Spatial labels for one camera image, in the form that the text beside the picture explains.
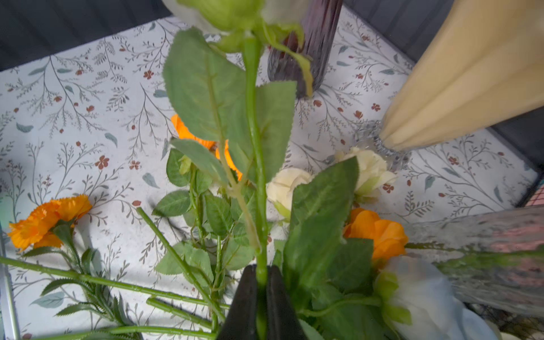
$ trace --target white tablecloth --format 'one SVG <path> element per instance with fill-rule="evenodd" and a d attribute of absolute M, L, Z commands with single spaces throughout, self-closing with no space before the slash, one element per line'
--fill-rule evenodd
<path fill-rule="evenodd" d="M 150 212 L 174 190 L 165 165 L 167 141 L 177 134 L 161 72 L 176 31 L 184 27 L 165 18 L 0 73 L 4 232 L 8 222 L 26 218 L 42 202 L 87 194 L 94 208 L 78 224 L 78 237 L 100 250 L 112 279 L 196 296 L 182 276 L 153 271 L 164 249 L 135 213 L 138 206 Z M 238 55 L 230 57 L 242 62 Z M 260 82 L 267 81 L 267 58 L 265 53 Z M 382 117 L 411 67 L 344 8 L 325 81 L 314 98 L 296 104 L 286 166 L 313 173 L 327 167 L 336 151 L 354 145 L 364 120 Z M 379 202 L 368 208 L 403 224 L 499 211 L 513 207 L 535 180 L 533 170 L 482 130 L 415 152 L 408 170 L 384 186 Z M 183 238 L 175 227 L 184 229 L 185 223 L 171 222 L 161 220 L 159 228 L 174 243 Z M 284 237 L 282 227 L 271 235 Z M 269 246 L 271 255 L 273 242 Z M 8 256 L 18 257 L 13 245 L 7 247 Z M 53 256 L 39 262 L 63 267 Z M 66 286 L 39 299 L 49 275 L 10 272 L 26 338 L 107 325 L 86 312 L 54 317 L 81 297 L 79 290 Z M 137 324 L 190 327 L 146 306 L 146 296 L 124 291 L 122 296 Z M 202 307 L 185 308 L 202 313 Z"/>

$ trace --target orange flower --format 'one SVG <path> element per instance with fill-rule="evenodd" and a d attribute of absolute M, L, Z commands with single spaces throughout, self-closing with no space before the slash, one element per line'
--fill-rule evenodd
<path fill-rule="evenodd" d="M 350 223 L 344 228 L 346 238 L 366 238 L 374 241 L 372 262 L 378 267 L 393 256 L 406 254 L 408 237 L 397 222 L 382 220 L 375 212 L 363 208 L 351 211 Z"/>
<path fill-rule="evenodd" d="M 221 160 L 221 158 L 219 157 L 219 149 L 215 149 L 215 157 Z M 228 141 L 225 143 L 225 158 L 227 159 L 228 167 L 236 171 L 236 175 L 238 176 L 238 181 L 240 181 L 242 179 L 242 173 L 238 169 L 236 169 L 236 166 L 234 165 L 234 162 L 232 161 L 231 154 L 228 151 Z"/>
<path fill-rule="evenodd" d="M 181 121 L 180 117 L 177 114 L 173 115 L 171 120 L 172 120 L 172 123 L 174 124 L 174 127 L 176 128 L 177 134 L 180 136 L 180 139 L 196 140 L 197 142 L 202 144 L 208 150 L 211 149 L 212 146 L 215 145 L 215 142 L 213 142 L 213 141 L 203 140 L 203 139 L 197 138 L 192 133 L 190 133 L 189 129 L 187 129 L 187 127 Z"/>
<path fill-rule="evenodd" d="M 8 235 L 13 245 L 21 250 L 28 248 L 31 244 L 34 244 L 35 248 L 43 246 L 59 248 L 62 242 L 51 232 L 51 229 L 59 220 L 79 219 L 91 208 L 92 205 L 86 195 L 52 200 L 32 211 L 26 220 L 10 223 L 11 232 Z"/>

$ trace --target flower stem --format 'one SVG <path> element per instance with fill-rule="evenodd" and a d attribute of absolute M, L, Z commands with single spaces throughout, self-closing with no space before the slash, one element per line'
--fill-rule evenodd
<path fill-rule="evenodd" d="M 212 323 L 206 319 L 203 319 L 199 316 L 193 315 L 187 311 L 184 311 L 182 309 L 170 306 L 168 304 L 165 304 L 162 301 L 159 301 L 155 298 L 149 298 L 147 301 L 145 301 L 150 306 L 153 306 L 155 308 L 160 309 L 161 311 L 168 312 L 170 314 L 174 314 L 176 316 L 179 316 L 185 320 L 189 320 L 192 323 L 199 324 L 202 327 L 206 327 L 208 329 L 212 329 Z"/>
<path fill-rule="evenodd" d="M 319 310 L 319 311 L 302 310 L 300 311 L 300 314 L 307 317 L 319 318 L 324 315 L 327 315 L 328 313 L 339 308 L 340 306 L 350 305 L 350 304 L 379 307 L 381 306 L 381 299 L 378 296 L 368 296 L 365 298 L 356 298 L 356 299 L 343 299 L 343 300 L 335 301 L 333 304 L 331 304 L 329 307 L 323 310 Z"/>
<path fill-rule="evenodd" d="M 94 277 L 94 276 L 90 276 L 90 275 L 80 274 L 80 273 L 75 272 L 75 271 L 67 271 L 67 270 L 44 267 L 43 265 L 27 263 L 27 262 L 19 261 L 19 260 L 16 260 L 16 259 L 11 259 L 11 258 L 7 258 L 7 257 L 2 257 L 2 256 L 0 256 L 0 263 L 7 264 L 7 265 L 12 265 L 14 267 L 19 267 L 19 268 L 23 268 L 23 269 L 39 271 L 41 273 L 57 275 L 57 276 L 62 276 L 62 277 L 69 277 L 71 279 L 80 280 L 80 281 L 83 281 L 83 282 L 96 283 L 98 285 L 115 287 L 115 288 L 119 288 L 119 289 L 132 290 L 134 292 L 149 294 L 149 295 L 153 295 L 153 296 L 159 296 L 161 298 L 174 299 L 174 300 L 178 300 L 178 301 L 188 302 L 188 303 L 191 303 L 191 304 L 197 304 L 197 305 L 206 305 L 207 304 L 206 301 L 203 301 L 203 300 L 200 300 L 200 299 L 195 299 L 195 298 L 190 298 L 188 296 L 183 296 L 183 295 L 170 293 L 170 292 L 164 292 L 162 290 L 157 290 L 157 289 L 145 288 L 145 287 L 141 287 L 141 286 L 137 286 L 137 285 L 132 285 L 130 283 L 112 281 L 112 280 L 104 279 L 102 277 Z M 221 305 L 221 307 L 222 308 L 229 308 L 229 305 Z"/>
<path fill-rule="evenodd" d="M 257 165 L 257 213 L 256 226 L 259 243 L 261 245 L 257 257 L 257 278 L 258 307 L 257 307 L 257 334 L 259 339 L 265 340 L 267 334 L 267 306 L 266 306 L 266 285 L 268 277 L 267 261 L 267 192 L 266 176 L 264 172 L 263 147 L 261 145 L 261 130 L 257 123 L 256 113 L 256 88 L 257 71 L 261 58 L 262 44 L 255 36 L 245 38 L 242 56 L 245 65 L 245 110 L 248 117 L 249 132 L 253 152 Z"/>
<path fill-rule="evenodd" d="M 202 294 L 202 298 L 204 301 L 206 301 L 209 305 L 209 308 L 217 314 L 218 318 L 221 321 L 225 321 L 225 315 L 223 314 L 222 310 L 219 308 L 219 303 L 217 301 L 212 300 L 212 298 L 209 296 L 208 292 L 205 291 L 198 280 L 195 278 L 195 275 L 191 271 L 191 268 L 185 262 L 185 260 L 181 259 L 181 257 L 176 253 L 174 248 L 168 243 L 168 240 L 164 237 L 164 235 L 160 232 L 159 228 L 153 223 L 153 221 L 147 216 L 147 214 L 144 212 L 142 208 L 137 208 L 136 211 L 138 214 L 144 219 L 144 221 L 149 225 L 151 230 L 157 235 L 157 237 L 160 239 L 161 243 L 164 245 L 168 253 L 174 258 L 176 263 L 180 266 L 180 268 L 183 271 L 183 276 L 195 286 L 195 288 Z"/>
<path fill-rule="evenodd" d="M 204 331 L 190 331 L 172 327 L 156 327 L 156 326 L 123 326 L 116 328 L 105 328 L 90 332 L 70 333 L 59 336 L 39 338 L 38 340 L 77 340 L 89 336 L 95 333 L 110 333 L 110 334 L 127 334 L 127 333 L 158 333 L 158 334 L 173 334 L 184 335 L 188 337 L 203 338 L 203 339 L 215 339 L 217 334 L 208 333 Z"/>

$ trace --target flower bouquet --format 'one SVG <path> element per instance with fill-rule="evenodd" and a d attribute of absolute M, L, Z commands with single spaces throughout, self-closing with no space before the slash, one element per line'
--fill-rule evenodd
<path fill-rule="evenodd" d="M 400 224 L 353 209 L 395 179 L 380 156 L 353 148 L 315 176 L 295 168 L 280 170 L 293 123 L 296 82 L 256 87 L 258 63 L 267 45 L 288 53 L 299 63 L 311 91 L 310 60 L 281 44 L 290 32 L 304 41 L 297 22 L 307 1 L 165 3 L 202 31 L 179 32 L 164 65 L 166 91 L 177 113 L 172 122 L 179 135 L 170 142 L 166 174 L 179 190 L 167 193 L 152 214 L 183 216 L 191 238 L 170 244 L 146 212 L 137 211 L 166 249 L 154 269 L 164 275 L 182 274 L 201 299 L 106 278 L 94 266 L 95 250 L 78 251 L 73 240 L 78 219 L 91 208 L 88 198 L 53 200 L 11 224 L 9 236 L 23 258 L 58 255 L 69 270 L 5 257 L 0 263 L 59 277 L 42 294 L 64 285 L 80 286 L 85 301 L 58 316 L 86 311 L 117 326 L 48 339 L 143 339 L 143 333 L 215 339 L 229 309 L 225 292 L 236 282 L 232 272 L 253 258 L 256 336 L 266 339 L 267 239 L 272 226 L 267 199 L 289 223 L 287 240 L 275 242 L 271 265 L 281 270 L 295 323 L 304 331 L 301 338 L 498 339 L 454 298 L 438 269 L 404 256 L 408 238 Z M 208 43 L 203 32 L 220 33 L 221 40 Z M 245 70 L 225 58 L 225 53 L 238 52 Z M 148 305 L 198 329 L 134 324 L 122 308 L 122 297 L 110 292 L 112 287 L 147 294 Z M 208 313 L 196 316 L 171 301 L 205 305 Z"/>

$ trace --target tablecloth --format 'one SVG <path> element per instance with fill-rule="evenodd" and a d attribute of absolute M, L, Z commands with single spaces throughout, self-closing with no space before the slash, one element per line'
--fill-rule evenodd
<path fill-rule="evenodd" d="M 196 296 L 182 276 L 153 270 L 164 249 L 135 213 L 137 207 L 149 212 L 174 190 L 165 165 L 168 140 L 177 134 L 161 73 L 175 33 L 185 28 L 168 17 L 0 73 L 3 232 L 8 222 L 26 218 L 43 202 L 87 194 L 94 207 L 78 224 L 76 237 L 100 250 L 108 277 Z M 267 58 L 268 52 L 259 82 L 267 81 Z M 242 63 L 239 55 L 229 59 Z M 411 69 L 386 40 L 343 8 L 325 81 L 312 99 L 296 103 L 285 166 L 312 173 L 329 166 L 335 152 L 354 145 L 363 122 L 382 117 Z M 513 207 L 536 177 L 481 130 L 415 151 L 397 181 L 383 186 L 379 201 L 367 207 L 403 224 L 499 211 Z M 187 233 L 182 218 L 158 223 L 172 243 Z M 277 226 L 269 240 L 285 237 L 285 227 Z M 7 248 L 10 257 L 19 257 L 13 245 Z M 270 242 L 270 259 L 272 254 Z M 63 268 L 54 256 L 41 256 L 39 262 Z M 23 338 L 107 325 L 86 312 L 54 316 L 81 298 L 79 290 L 67 286 L 40 297 L 49 275 L 17 268 L 10 273 Z M 122 296 L 137 324 L 192 327 L 146 306 L 141 294 Z M 203 307 L 184 307 L 204 313 Z"/>

